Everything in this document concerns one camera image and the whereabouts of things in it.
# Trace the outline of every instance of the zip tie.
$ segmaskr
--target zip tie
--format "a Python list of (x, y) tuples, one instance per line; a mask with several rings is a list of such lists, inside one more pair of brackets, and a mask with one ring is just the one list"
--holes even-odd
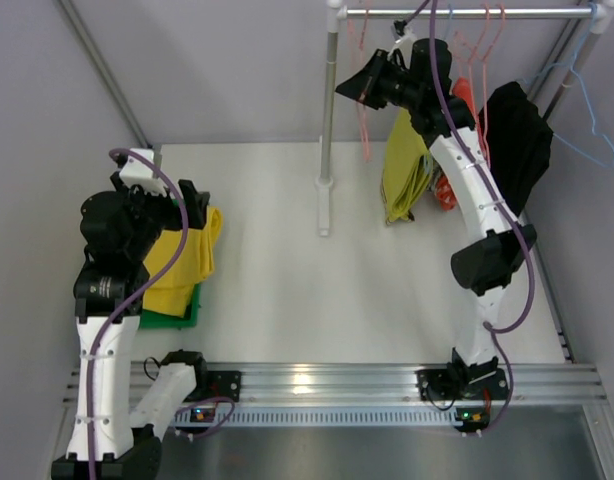
[(77, 423), (84, 423), (84, 424), (88, 424), (91, 422), (95, 422), (95, 421), (100, 421), (100, 420), (109, 420), (109, 416), (107, 415), (95, 415), (93, 417), (88, 417), (86, 415), (76, 415), (76, 422)]
[(469, 163), (467, 166), (461, 168), (461, 170), (467, 170), (468, 168), (474, 168), (477, 165), (487, 165), (487, 160), (478, 160), (476, 163)]
[(493, 201), (491, 203), (483, 203), (482, 205), (478, 205), (478, 209), (479, 210), (484, 210), (486, 208), (495, 207), (496, 205), (501, 205), (503, 203), (505, 203), (505, 200), (498, 199), (498, 200), (495, 200), (495, 201)]
[(113, 353), (112, 354), (101, 354), (101, 355), (90, 355), (90, 354), (81, 354), (80, 358), (81, 360), (87, 360), (88, 362), (91, 362), (92, 360), (101, 360), (101, 359), (105, 359), (105, 358), (112, 358), (114, 356)]

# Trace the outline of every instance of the pole base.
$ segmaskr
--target pole base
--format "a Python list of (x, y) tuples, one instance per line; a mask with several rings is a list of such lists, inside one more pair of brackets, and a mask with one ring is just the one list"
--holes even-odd
[(334, 185), (334, 179), (316, 178), (316, 191), (318, 192), (318, 235), (328, 237), (330, 230), (330, 205), (329, 198), (331, 195), (331, 187)]

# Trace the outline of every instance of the black garment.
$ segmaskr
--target black garment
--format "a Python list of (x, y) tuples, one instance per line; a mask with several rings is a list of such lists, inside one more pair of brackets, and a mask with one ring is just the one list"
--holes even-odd
[(518, 215), (549, 167), (554, 132), (517, 82), (496, 89), (487, 101), (487, 113), (491, 173), (507, 205)]

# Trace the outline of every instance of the metal frame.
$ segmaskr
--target metal frame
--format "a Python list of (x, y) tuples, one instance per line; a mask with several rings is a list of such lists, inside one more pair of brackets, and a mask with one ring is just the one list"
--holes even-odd
[[(423, 364), (256, 364), (214, 363), (210, 370), (242, 373), (240, 401), (224, 426), (243, 427), (451, 427), (453, 412), (440, 413), (420, 400), (416, 372)], [(512, 365), (515, 388), (510, 408), (580, 406), (605, 477), (614, 480), (614, 419), (600, 376), (587, 364)], [(129, 403), (135, 406), (152, 381), (142, 362), (131, 364)], [(151, 374), (157, 373), (152, 366)], [(80, 370), (74, 369), (63, 399), (63, 424), (55, 456), (73, 428)], [(480, 405), (458, 401), (455, 407)], [(219, 407), (215, 421), (227, 408)], [(189, 425), (179, 415), (172, 425)], [(446, 434), (454, 432), (449, 429)]]
[[(427, 368), (444, 368), (444, 365), (209, 364), (210, 370), (242, 373), (239, 408), (428, 406), (420, 400), (416, 377), (416, 372)], [(512, 407), (608, 404), (593, 365), (520, 364), (512, 368), (515, 379)], [(63, 400), (66, 407), (78, 400), (79, 375), (80, 369), (72, 372)], [(136, 405), (151, 385), (143, 363), (132, 362), (130, 405)], [(479, 406), (480, 403), (461, 400), (456, 406)]]
[(92, 38), (89, 30), (87, 29), (87, 25), (83, 22), (80, 17), (80, 13), (74, 6), (72, 0), (55, 0), (56, 4), (60, 7), (65, 19), (67, 20), (68, 25), (71, 27), (72, 31), (76, 35), (76, 39), (78, 43), (82, 46), (84, 52), (87, 54), (89, 61), (91, 62), (94, 71), (103, 82), (107, 93), (112, 98), (114, 104), (118, 108), (118, 112), (120, 116), (123, 118), (125, 123), (127, 124), (127, 128), (132, 132), (134, 137), (136, 138), (136, 142), (142, 148), (149, 148), (150, 143), (147, 141), (145, 137), (145, 133), (143, 132), (142, 127), (138, 123), (134, 112), (132, 111), (125, 95), (123, 94), (114, 74), (112, 73), (109, 65), (105, 61), (105, 58), (98, 50), (98, 46), (94, 39)]
[[(77, 40), (83, 47), (94, 70), (102, 80), (110, 97), (117, 106), (122, 118), (134, 134), (141, 147), (149, 147), (145, 134), (138, 123), (131, 107), (122, 93), (114, 75), (98, 50), (85, 23), (80, 17), (72, 0), (55, 0)], [(598, 36), (604, 32), (612, 12), (599, 5), (597, 20), (599, 28), (592, 30), (587, 43), (582, 49), (576, 66), (580, 68), (587, 59)], [(319, 191), (319, 233), (328, 235), (329, 194), (333, 185), (331, 176), (331, 142), (333, 127), (334, 89), (336, 83), (336, 57), (338, 50), (338, 30), (340, 22), (345, 19), (397, 19), (403, 18), (413, 10), (407, 9), (348, 9), (342, 0), (328, 0), (328, 39), (326, 57), (325, 107), (323, 112), (323, 130), (321, 137), (321, 172), (316, 180)], [(484, 8), (460, 8), (450, 12), (439, 9), (438, 18), (483, 19)], [(489, 10), (490, 18), (501, 16), (499, 8)], [(430, 11), (423, 10), (419, 18), (429, 18)], [(545, 65), (559, 61), (571, 46), (578, 27), (585, 19), (593, 17), (589, 6), (560, 8), (506, 8), (506, 18), (512, 19), (570, 19), (567, 26), (545, 60)], [(549, 75), (537, 79), (530, 89), (530, 98), (535, 100), (543, 90)], [(550, 101), (545, 118), (554, 111), (562, 100), (569, 79), (565, 78)], [(278, 412), (362, 412), (365, 416), (354, 417), (357, 425), (369, 425), (375, 419), (372, 412), (402, 411), (412, 412), (428, 409), (420, 401), (419, 388), (415, 372), (430, 365), (309, 365), (309, 364), (214, 364), (214, 369), (237, 369), (243, 372), (241, 401), (237, 413), (242, 414), (239, 422), (233, 426), (260, 425), (246, 414)], [(589, 424), (590, 434), (596, 446), (604, 473), (608, 479), (614, 479), (614, 419), (596, 369), (591, 365), (513, 365), (516, 388), (510, 407), (543, 406), (582, 406)], [(72, 372), (67, 392), (63, 401), (63, 423), (60, 427), (57, 445), (64, 444), (71, 434), (74, 412), (78, 395), (79, 371)], [(136, 405), (149, 386), (144, 376), (142, 363), (132, 363), (130, 404)], [(457, 402), (456, 406), (467, 406), (469, 402)], [(447, 421), (441, 416), (434, 421)], [(270, 425), (270, 418), (263, 417), (263, 424)], [(414, 415), (414, 425), (428, 425), (421, 421), (421, 416)]]
[[(382, 19), (396, 20), (406, 18), (414, 13), (412, 9), (349, 9), (340, 3), (340, 0), (328, 0), (328, 20), (327, 20), (327, 63), (325, 73), (325, 105), (323, 113), (323, 129), (321, 136), (321, 154), (320, 154), (320, 176), (316, 180), (318, 189), (318, 233), (321, 236), (328, 236), (331, 229), (330, 220), (330, 194), (333, 186), (333, 177), (331, 175), (331, 142), (333, 132), (333, 113), (334, 113), (334, 90), (336, 88), (336, 57), (338, 51), (338, 31), (339, 25), (332, 22), (332, 18), (338, 22), (346, 19)], [(436, 11), (437, 18), (449, 18), (460, 20), (485, 19), (489, 13), (490, 18), (501, 18), (503, 11), (501, 8), (456, 8), (456, 9), (438, 9)], [(550, 19), (569, 19), (582, 21), (585, 19), (594, 19), (594, 8), (591, 6), (574, 6), (574, 7), (538, 7), (538, 8), (505, 8), (505, 18), (508, 20), (550, 20)], [(429, 18), (430, 10), (422, 10), (418, 15), (419, 19)], [(612, 11), (605, 8), (597, 8), (596, 21), (607, 18), (611, 19)], [(581, 54), (576, 61), (576, 67), (580, 69), (587, 60), (589, 53), (592, 51), (598, 37), (606, 28), (606, 22), (603, 27), (597, 31), (592, 31), (585, 44), (581, 49)], [(569, 42), (573, 37), (573, 33), (566, 39), (562, 50), (556, 57), (562, 56), (564, 50), (569, 46)], [(567, 88), (573, 81), (573, 74), (569, 73), (563, 81), (562, 85), (554, 95), (550, 105), (545, 113), (545, 119), (549, 117), (556, 105), (565, 95)], [(540, 94), (544, 82), (534, 83), (533, 97)]]

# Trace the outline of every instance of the metal pole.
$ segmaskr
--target metal pole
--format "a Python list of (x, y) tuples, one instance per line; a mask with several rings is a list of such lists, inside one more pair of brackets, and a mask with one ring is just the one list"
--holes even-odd
[[(384, 20), (400, 20), (414, 13), (413, 9), (378, 9), (370, 8), (369, 13), (364, 8), (349, 8), (341, 15), (343, 18), (362, 19), (381, 18)], [(550, 19), (571, 19), (571, 18), (592, 18), (593, 9), (589, 6), (581, 7), (553, 7), (553, 8), (505, 8), (505, 18), (507, 20), (550, 20)], [(502, 10), (500, 7), (489, 9), (489, 18), (502, 18)], [(484, 19), (487, 17), (487, 9), (485, 8), (456, 8), (449, 10), (447, 8), (438, 9), (436, 18), (449, 18), (450, 14), (455, 20), (467, 19)], [(429, 19), (431, 10), (423, 10), (417, 18)]]
[[(209, 363), (210, 371), (238, 370), (238, 405), (247, 407), (386, 407), (425, 405), (416, 372), (446, 368), (431, 364)], [(593, 365), (579, 363), (512, 364), (516, 388), (511, 407), (607, 405), (607, 394)], [(70, 376), (64, 406), (78, 401), (79, 368)], [(129, 401), (136, 405), (151, 387), (143, 362), (131, 362)], [(296, 393), (296, 387), (313, 391)], [(477, 400), (457, 404), (482, 405)]]
[(118, 86), (118, 82), (116, 82), (116, 79), (111, 73), (111, 69), (101, 55), (100, 50), (98, 50), (98, 47), (96, 46), (96, 43), (94, 42), (94, 39), (92, 38), (91, 34), (87, 30), (87, 26), (80, 17), (78, 10), (76, 10), (76, 7), (71, 0), (56, 0), (56, 3), (63, 11), (66, 20), (72, 27), (74, 33), (76, 34), (76, 37), (78, 38), (78, 41), (80, 42), (81, 46), (85, 50), (85, 53), (89, 57), (89, 60), (94, 67), (94, 70), (96, 70), (96, 73), (105, 85), (107, 92), (116, 104), (116, 107), (118, 107), (120, 115), (123, 117), (123, 120), (127, 124), (127, 127), (134, 134), (134, 137), (136, 137), (136, 141), (141, 147), (149, 148), (150, 144), (147, 141), (147, 138), (145, 137), (145, 134), (143, 133), (143, 130), (140, 127), (136, 116), (134, 115), (134, 112), (132, 112), (129, 103), (127, 103), (127, 99), (125, 98), (122, 90)]
[(338, 32), (327, 33), (327, 66), (325, 70), (325, 109), (323, 112), (323, 136), (320, 152), (320, 180), (331, 178), (331, 140), (334, 117), (334, 90), (336, 88), (336, 56), (338, 54)]

